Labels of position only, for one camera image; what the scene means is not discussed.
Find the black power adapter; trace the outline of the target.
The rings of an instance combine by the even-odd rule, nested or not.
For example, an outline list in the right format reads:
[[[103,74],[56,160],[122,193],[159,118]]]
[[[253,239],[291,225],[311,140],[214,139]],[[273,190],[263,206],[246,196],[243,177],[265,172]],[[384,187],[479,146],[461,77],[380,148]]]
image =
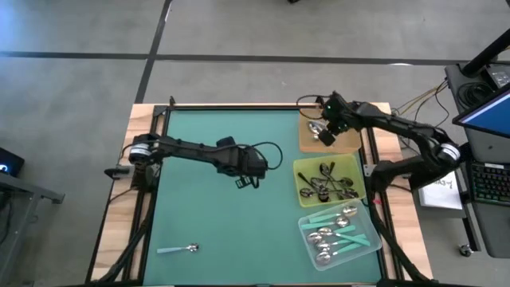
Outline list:
[[[510,83],[510,65],[490,65],[487,72],[497,88]]]

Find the black monitor pole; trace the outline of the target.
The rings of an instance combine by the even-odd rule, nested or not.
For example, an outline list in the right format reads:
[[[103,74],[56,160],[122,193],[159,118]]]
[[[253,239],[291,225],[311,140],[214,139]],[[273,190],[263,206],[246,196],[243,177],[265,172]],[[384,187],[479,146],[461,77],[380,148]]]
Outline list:
[[[503,52],[510,45],[510,28],[502,33],[495,41],[477,54],[470,62],[461,68],[466,77],[475,77],[480,71]]]

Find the grey side table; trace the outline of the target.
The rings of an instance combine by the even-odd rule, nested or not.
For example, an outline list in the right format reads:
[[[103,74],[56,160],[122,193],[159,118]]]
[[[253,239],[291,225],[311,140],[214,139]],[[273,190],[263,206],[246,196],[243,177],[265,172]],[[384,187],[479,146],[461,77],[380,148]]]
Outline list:
[[[5,287],[42,199],[62,204],[65,195],[0,172],[0,287]]]

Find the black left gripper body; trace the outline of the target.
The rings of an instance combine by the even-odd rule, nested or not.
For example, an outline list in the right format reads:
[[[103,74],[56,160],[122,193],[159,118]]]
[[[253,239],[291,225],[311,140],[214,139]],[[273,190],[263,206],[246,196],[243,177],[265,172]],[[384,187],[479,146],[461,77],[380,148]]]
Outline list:
[[[246,144],[237,143],[230,148],[221,149],[228,157],[226,162],[220,162],[216,168],[219,174],[230,177],[246,176],[264,179],[268,170],[268,163],[262,159],[256,149]]]

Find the orange plastic bin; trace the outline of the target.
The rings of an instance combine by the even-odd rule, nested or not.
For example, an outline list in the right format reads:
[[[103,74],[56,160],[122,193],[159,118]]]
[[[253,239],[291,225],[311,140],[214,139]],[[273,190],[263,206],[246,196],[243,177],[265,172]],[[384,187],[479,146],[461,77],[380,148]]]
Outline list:
[[[312,137],[312,133],[308,130],[308,121],[320,121],[324,123],[326,127],[327,122],[320,119],[321,111],[318,108],[301,108],[299,112],[298,138],[300,150],[302,152],[348,154],[354,153],[361,148],[360,134],[354,129],[335,136],[335,142],[329,147],[325,146],[320,140],[315,141]]]

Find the computer monitor blue screen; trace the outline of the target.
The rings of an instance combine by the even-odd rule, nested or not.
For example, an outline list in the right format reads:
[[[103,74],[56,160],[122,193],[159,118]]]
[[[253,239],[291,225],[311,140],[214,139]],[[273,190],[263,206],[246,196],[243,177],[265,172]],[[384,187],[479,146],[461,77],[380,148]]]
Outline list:
[[[510,139],[510,83],[454,117],[453,124]]]

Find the green table mat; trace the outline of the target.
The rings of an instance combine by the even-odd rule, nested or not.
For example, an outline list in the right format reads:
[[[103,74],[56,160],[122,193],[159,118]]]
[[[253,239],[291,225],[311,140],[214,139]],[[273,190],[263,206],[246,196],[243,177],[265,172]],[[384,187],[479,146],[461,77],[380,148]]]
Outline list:
[[[232,136],[254,144],[270,170],[255,189],[238,189],[233,178],[206,163],[164,160],[145,285],[254,285],[375,282],[376,254],[319,271],[312,264],[298,219],[300,206],[292,165],[302,157],[297,111],[177,111],[170,136],[215,145]],[[198,243],[199,250],[157,254],[158,248]]]

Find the yellow plastic bin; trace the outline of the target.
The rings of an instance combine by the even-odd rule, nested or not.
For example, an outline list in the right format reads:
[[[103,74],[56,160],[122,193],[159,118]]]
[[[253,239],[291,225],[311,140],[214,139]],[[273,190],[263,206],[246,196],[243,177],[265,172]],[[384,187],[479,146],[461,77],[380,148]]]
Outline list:
[[[340,180],[341,178],[351,179],[354,182],[354,185],[350,188],[358,192],[359,197],[357,199],[363,199],[366,197],[363,173],[359,164],[359,160],[355,155],[353,154],[328,155],[307,159],[297,159],[293,163],[293,175],[296,184],[296,193],[301,207],[309,208],[316,206],[325,206],[328,204],[340,204],[354,200],[354,199],[339,200],[336,195],[329,194],[330,201],[321,202],[318,199],[317,195],[313,195],[310,198],[304,198],[299,195],[300,189],[302,188],[311,189],[311,187],[305,181],[299,178],[297,173],[298,172],[303,173],[310,182],[311,178],[326,179],[320,173],[320,164],[321,163],[329,164],[331,162],[335,163],[335,166],[331,173],[333,179],[334,180]],[[340,189],[342,186],[335,184],[335,187],[337,189]]]

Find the grey equipment cart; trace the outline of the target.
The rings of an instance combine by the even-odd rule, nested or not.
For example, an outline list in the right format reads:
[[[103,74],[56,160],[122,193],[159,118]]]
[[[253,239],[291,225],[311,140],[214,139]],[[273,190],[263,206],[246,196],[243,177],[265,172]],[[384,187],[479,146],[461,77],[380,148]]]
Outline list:
[[[489,66],[485,66],[474,77],[466,77],[461,73],[463,65],[445,67],[447,84],[457,106],[458,115],[485,101],[499,89],[488,75]],[[469,176],[469,168],[473,163],[510,165],[510,139],[471,128],[464,130],[469,155],[462,167],[462,174],[465,177],[483,243],[489,256],[510,258],[510,206],[476,202],[473,199]]]

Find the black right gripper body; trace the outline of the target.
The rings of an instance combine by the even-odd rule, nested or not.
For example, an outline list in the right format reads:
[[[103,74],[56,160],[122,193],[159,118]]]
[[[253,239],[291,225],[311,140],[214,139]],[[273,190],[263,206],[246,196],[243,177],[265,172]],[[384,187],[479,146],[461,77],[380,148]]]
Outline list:
[[[321,116],[327,123],[320,132],[321,136],[337,136],[351,129],[359,130],[359,119],[356,115],[359,107],[357,102],[347,102],[337,91],[333,91],[323,107]]]

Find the black box blue light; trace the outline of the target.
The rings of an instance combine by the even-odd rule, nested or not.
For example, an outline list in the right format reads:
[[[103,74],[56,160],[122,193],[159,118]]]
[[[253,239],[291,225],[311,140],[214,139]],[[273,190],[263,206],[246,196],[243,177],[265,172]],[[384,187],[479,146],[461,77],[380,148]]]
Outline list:
[[[0,147],[0,172],[13,177],[18,177],[25,160],[19,156]]]

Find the light blue handled spoon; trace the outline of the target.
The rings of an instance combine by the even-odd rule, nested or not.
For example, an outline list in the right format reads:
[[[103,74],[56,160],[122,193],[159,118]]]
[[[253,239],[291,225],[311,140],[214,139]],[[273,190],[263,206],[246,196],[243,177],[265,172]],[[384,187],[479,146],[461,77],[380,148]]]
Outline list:
[[[184,250],[189,251],[191,253],[197,252],[199,250],[199,244],[191,243],[187,246],[158,248],[156,250],[156,253],[157,254],[168,254],[168,253],[184,251]]]

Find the clear plastic bin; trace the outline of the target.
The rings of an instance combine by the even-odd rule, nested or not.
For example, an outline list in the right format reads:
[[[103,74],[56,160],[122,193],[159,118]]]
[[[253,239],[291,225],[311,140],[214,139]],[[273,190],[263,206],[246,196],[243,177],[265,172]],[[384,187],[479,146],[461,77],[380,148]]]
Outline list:
[[[316,244],[308,243],[306,241],[306,236],[311,233],[318,233],[317,230],[319,228],[315,228],[315,229],[311,229],[311,230],[302,230],[300,228],[300,226],[310,223],[309,220],[311,218],[321,216],[321,215],[326,215],[326,214],[339,213],[342,210],[342,208],[345,206],[356,206],[358,208],[358,211],[356,214],[354,214],[350,217],[347,217],[350,220],[349,226],[356,226],[356,230],[345,233],[345,234],[333,234],[331,236],[323,235],[325,237],[325,241],[326,242],[336,242],[336,241],[340,240],[340,237],[342,235],[343,236],[347,235],[347,236],[352,236],[352,237],[356,237],[356,238],[366,239],[371,243],[371,245],[359,247],[356,250],[352,250],[352,251],[349,251],[346,253],[335,255],[328,265],[317,265],[315,262],[315,257],[320,252],[320,250],[318,250],[316,248]],[[337,218],[338,217],[334,217],[334,218],[325,220],[324,222],[332,222]],[[332,230],[337,230],[340,228],[339,226],[326,226],[326,227],[329,227]],[[309,257],[311,258],[312,264],[319,271],[330,270],[336,266],[343,265],[345,263],[354,261],[355,259],[361,258],[365,255],[371,255],[382,248],[381,239],[380,239],[378,232],[376,231],[373,223],[371,222],[371,217],[370,217],[366,207],[363,205],[363,202],[361,202],[359,200],[351,200],[349,202],[341,203],[336,206],[330,206],[329,208],[317,211],[316,213],[313,213],[313,214],[305,215],[304,217],[298,219],[298,228],[299,228],[300,234],[302,235],[302,237],[304,239],[304,244],[306,246],[306,250],[308,252]],[[330,251],[331,252],[337,251],[338,249],[348,246],[348,245],[350,245],[350,244],[342,244],[340,246],[335,246],[335,247],[332,247]]]

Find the white paper sheet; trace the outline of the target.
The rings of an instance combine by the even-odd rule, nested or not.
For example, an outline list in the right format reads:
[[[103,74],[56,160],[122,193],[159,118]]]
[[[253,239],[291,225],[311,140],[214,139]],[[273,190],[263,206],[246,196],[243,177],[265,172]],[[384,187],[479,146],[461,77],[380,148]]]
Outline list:
[[[459,187],[455,171],[418,190],[421,206],[462,210]]]

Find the black backlit keyboard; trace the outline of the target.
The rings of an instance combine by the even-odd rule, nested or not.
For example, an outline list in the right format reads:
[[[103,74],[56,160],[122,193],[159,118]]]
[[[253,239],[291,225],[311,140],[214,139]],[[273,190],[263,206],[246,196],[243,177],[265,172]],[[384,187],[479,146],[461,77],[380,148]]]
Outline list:
[[[473,163],[469,176],[476,202],[510,206],[510,165]]]

